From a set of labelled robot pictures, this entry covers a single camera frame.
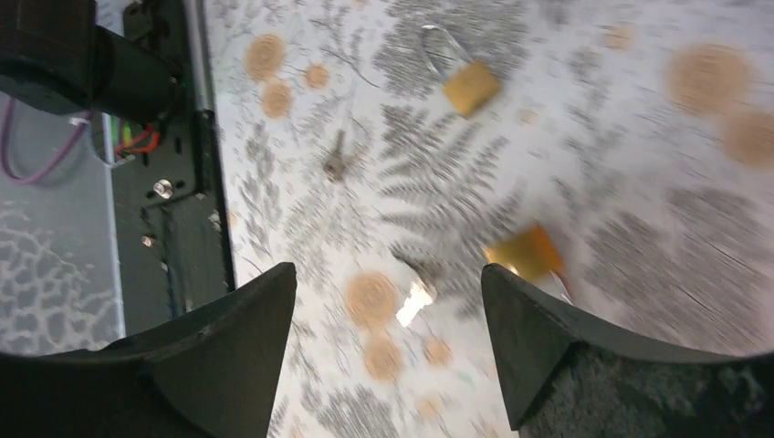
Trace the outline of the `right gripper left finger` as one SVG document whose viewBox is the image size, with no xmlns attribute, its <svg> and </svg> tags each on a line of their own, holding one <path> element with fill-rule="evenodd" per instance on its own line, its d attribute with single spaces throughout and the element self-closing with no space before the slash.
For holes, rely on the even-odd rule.
<svg viewBox="0 0 774 438">
<path fill-rule="evenodd" d="M 284 262 L 99 350 L 1 357 L 4 437 L 264 437 L 297 292 Z"/>
</svg>

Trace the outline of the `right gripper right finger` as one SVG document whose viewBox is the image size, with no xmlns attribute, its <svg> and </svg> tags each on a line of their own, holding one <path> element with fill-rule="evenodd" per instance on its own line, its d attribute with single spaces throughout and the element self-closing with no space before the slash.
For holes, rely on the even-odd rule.
<svg viewBox="0 0 774 438">
<path fill-rule="evenodd" d="M 770 437 L 773 357 L 649 338 L 550 296 L 503 266 L 481 273 L 510 428 L 522 437 Z"/>
</svg>

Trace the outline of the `brass padlock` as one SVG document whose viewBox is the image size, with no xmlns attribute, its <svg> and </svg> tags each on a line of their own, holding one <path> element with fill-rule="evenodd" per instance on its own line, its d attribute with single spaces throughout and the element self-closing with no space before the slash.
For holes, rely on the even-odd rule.
<svg viewBox="0 0 774 438">
<path fill-rule="evenodd" d="M 564 261 L 540 224 L 483 248 L 489 263 L 499 264 L 543 292 L 571 304 Z"/>
<path fill-rule="evenodd" d="M 446 78 L 434 64 L 425 50 L 425 39 L 431 32 L 440 32 L 445 36 L 449 47 L 465 62 L 450 78 Z M 417 50 L 427 69 L 441 82 L 442 91 L 456 112 L 469 119 L 486 105 L 500 91 L 500 83 L 488 66 L 473 59 L 451 32 L 437 24 L 420 27 L 417 37 Z"/>
</svg>

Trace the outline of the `small silver keys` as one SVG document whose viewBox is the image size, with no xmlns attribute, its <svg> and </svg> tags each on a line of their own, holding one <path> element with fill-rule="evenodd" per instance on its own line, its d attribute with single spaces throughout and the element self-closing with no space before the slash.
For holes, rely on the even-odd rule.
<svg viewBox="0 0 774 438">
<path fill-rule="evenodd" d="M 331 182 L 340 182 L 347 170 L 347 161 L 343 154 L 346 132 L 338 130 L 336 140 L 328 158 L 322 164 L 322 170 Z"/>
</svg>

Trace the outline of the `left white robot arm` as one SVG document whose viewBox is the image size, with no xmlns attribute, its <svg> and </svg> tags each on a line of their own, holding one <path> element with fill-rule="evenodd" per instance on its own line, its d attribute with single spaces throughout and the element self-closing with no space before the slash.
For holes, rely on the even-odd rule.
<svg viewBox="0 0 774 438">
<path fill-rule="evenodd" d="M 95 1 L 1 4 L 1 90 L 56 115 L 96 110 L 164 124 L 194 104 L 183 3 L 140 1 L 122 34 L 98 23 Z"/>
</svg>

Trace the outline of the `floral table mat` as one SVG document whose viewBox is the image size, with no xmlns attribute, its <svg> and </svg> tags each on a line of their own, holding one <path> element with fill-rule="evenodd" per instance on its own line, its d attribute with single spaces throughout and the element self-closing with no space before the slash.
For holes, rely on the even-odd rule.
<svg viewBox="0 0 774 438">
<path fill-rule="evenodd" d="M 508 437 L 480 272 L 533 224 L 572 304 L 772 350 L 770 1 L 204 8 L 236 281 L 297 269 L 268 436 Z M 500 83 L 469 119 L 420 57 L 426 24 Z"/>
</svg>

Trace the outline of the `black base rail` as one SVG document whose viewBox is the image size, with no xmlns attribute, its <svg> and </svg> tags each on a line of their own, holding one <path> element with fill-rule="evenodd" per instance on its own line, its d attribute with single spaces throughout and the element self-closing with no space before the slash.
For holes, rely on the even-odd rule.
<svg viewBox="0 0 774 438">
<path fill-rule="evenodd" d="M 171 60 L 182 92 L 159 145 L 112 174 L 124 330 L 133 335 L 234 289 L 201 1 L 135 1 L 132 41 Z"/>
</svg>

